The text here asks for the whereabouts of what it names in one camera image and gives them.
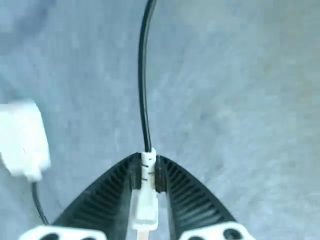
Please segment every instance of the black cable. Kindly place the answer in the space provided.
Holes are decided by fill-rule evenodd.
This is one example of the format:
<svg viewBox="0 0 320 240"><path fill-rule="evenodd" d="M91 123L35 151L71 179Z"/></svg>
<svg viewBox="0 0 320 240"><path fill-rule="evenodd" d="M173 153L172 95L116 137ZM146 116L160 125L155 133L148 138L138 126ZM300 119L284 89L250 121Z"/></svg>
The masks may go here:
<svg viewBox="0 0 320 240"><path fill-rule="evenodd" d="M32 192L32 199L33 199L33 203L36 207L36 210L39 213L39 217L41 218L42 222L44 225L48 225L49 222L44 214L44 211L42 210L41 204L39 202L39 198L38 198L38 190L37 190L37 183L33 182L31 183L31 192Z"/></svg>
<svg viewBox="0 0 320 240"><path fill-rule="evenodd" d="M151 137L148 121L147 110L147 94L146 94L146 55L147 55L147 41L150 21L154 12L157 0L148 0L145 6L144 15L142 19L140 38L139 38L139 53L138 53L138 88L139 88L139 106L140 117L144 139L145 152L151 152Z"/></svg>

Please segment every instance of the screw hole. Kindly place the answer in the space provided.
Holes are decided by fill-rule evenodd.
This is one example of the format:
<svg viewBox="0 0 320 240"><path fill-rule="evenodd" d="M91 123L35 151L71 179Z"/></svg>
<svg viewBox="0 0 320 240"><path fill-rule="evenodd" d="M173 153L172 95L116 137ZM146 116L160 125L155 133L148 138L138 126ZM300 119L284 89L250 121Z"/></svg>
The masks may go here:
<svg viewBox="0 0 320 240"><path fill-rule="evenodd" d="M45 235L44 237L42 237L40 240L58 240L59 236L55 233L50 233L48 235Z"/></svg>
<svg viewBox="0 0 320 240"><path fill-rule="evenodd" d="M199 236L193 236L193 237L189 238L188 240L205 240L205 239L202 237L199 237Z"/></svg>
<svg viewBox="0 0 320 240"><path fill-rule="evenodd" d="M241 240L242 235L238 230L229 228L223 232L223 236L227 240Z"/></svg>

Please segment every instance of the grey carpet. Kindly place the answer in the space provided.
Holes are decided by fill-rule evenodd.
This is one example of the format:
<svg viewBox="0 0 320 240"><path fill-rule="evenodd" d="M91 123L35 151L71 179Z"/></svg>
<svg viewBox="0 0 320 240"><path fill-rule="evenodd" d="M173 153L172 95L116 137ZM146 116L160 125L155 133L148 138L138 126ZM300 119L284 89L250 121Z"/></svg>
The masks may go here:
<svg viewBox="0 0 320 240"><path fill-rule="evenodd" d="M53 221L143 149L137 95L145 1L0 0L0 101L39 106ZM317 240L320 1L158 0L147 89L152 142L260 240ZM38 224L30 187L0 168L0 236ZM152 240L168 239L164 201ZM129 231L127 239L134 239Z"/></svg>

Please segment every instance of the white cable connector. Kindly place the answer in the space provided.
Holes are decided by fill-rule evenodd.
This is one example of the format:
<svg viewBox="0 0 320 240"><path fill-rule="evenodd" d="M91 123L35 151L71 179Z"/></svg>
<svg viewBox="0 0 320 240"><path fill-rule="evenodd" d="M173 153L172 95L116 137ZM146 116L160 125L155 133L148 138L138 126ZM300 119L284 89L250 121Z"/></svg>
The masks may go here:
<svg viewBox="0 0 320 240"><path fill-rule="evenodd" d="M12 176L32 182L51 166L41 113L32 100L0 104L0 153Z"/></svg>
<svg viewBox="0 0 320 240"><path fill-rule="evenodd" d="M155 186L155 163L157 153L141 153L141 189L132 192L132 228L137 230L137 239L147 240L149 231L158 228L159 203Z"/></svg>

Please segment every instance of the white plug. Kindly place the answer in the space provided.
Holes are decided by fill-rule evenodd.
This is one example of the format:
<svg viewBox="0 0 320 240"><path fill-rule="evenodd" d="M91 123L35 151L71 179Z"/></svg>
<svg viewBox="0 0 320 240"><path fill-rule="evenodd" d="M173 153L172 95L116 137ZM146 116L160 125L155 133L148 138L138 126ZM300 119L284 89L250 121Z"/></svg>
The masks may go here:
<svg viewBox="0 0 320 240"><path fill-rule="evenodd" d="M51 166L41 113L32 100L0 104L0 153L12 176L32 182Z"/></svg>
<svg viewBox="0 0 320 240"><path fill-rule="evenodd" d="M149 231L158 228L159 202L155 187L156 150L141 153L141 189L132 191L132 228L137 239L148 239Z"/></svg>

